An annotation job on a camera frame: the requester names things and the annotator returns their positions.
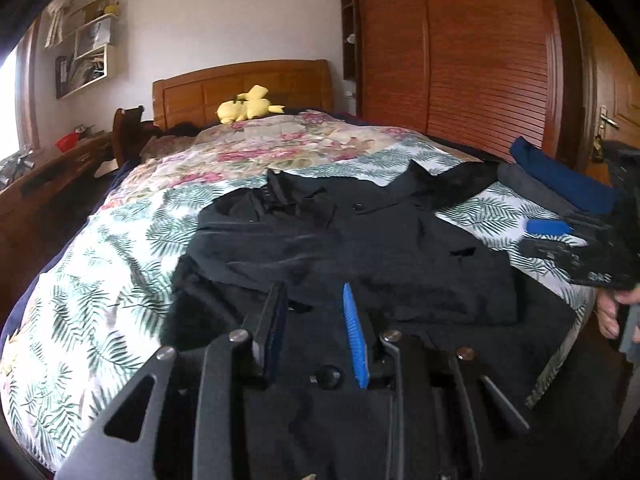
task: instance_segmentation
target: white wall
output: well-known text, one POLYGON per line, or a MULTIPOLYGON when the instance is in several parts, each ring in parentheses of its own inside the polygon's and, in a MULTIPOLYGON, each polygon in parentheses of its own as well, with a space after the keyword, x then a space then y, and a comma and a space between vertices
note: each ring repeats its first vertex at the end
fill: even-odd
MULTIPOLYGON (((77 0, 78 6, 92 0, 77 0)), ((57 52, 42 44, 36 58, 36 113, 41 142, 50 145, 77 124, 111 129, 116 108, 145 107, 152 119, 157 79, 210 66, 264 59, 328 59, 336 107, 342 88, 340 0, 120 0, 117 76, 64 100, 55 99, 57 52)))

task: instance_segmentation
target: human hand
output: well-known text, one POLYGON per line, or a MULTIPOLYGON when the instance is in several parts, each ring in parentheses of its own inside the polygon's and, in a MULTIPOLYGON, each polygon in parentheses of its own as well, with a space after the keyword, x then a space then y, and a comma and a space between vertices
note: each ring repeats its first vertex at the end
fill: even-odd
MULTIPOLYGON (((608 339, 615 339, 620 334, 620 327, 616 319, 618 316, 616 301, 624 304, 640 303, 640 285, 636 286, 634 290, 616 292, 613 297, 610 291, 602 288, 598 290, 596 295, 598 325, 600 333, 608 339)), ((640 343, 640 328, 637 326, 634 332, 634 342, 640 343)))

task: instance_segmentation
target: rolled gray cloth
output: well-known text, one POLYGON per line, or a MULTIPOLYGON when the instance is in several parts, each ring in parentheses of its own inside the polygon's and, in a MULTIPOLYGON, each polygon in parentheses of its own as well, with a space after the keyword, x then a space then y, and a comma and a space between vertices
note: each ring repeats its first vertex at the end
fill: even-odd
POLYGON ((533 178, 519 164, 502 163, 498 167, 498 181, 513 189, 521 197, 531 200, 560 216, 569 215, 577 211, 575 205, 567 202, 558 193, 533 178))

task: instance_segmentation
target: yellow plush toy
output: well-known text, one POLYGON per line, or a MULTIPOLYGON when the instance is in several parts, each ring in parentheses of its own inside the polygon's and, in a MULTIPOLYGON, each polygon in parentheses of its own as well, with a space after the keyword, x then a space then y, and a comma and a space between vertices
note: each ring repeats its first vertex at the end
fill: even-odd
POLYGON ((269 91, 260 85, 254 85, 251 90, 244 94, 238 94, 233 101, 222 103, 218 107, 218 117, 222 124, 231 124, 237 121, 255 119, 268 113, 282 114, 283 106, 273 106, 268 99, 265 99, 269 91))

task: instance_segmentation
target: wooden desk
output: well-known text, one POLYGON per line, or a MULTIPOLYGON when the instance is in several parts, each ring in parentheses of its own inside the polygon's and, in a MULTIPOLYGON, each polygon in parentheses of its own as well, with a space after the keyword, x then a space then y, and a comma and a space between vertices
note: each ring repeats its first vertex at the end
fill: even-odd
POLYGON ((33 170, 0 192, 0 322, 106 192, 110 179, 94 172, 110 158, 111 133, 66 153, 45 149, 33 170))

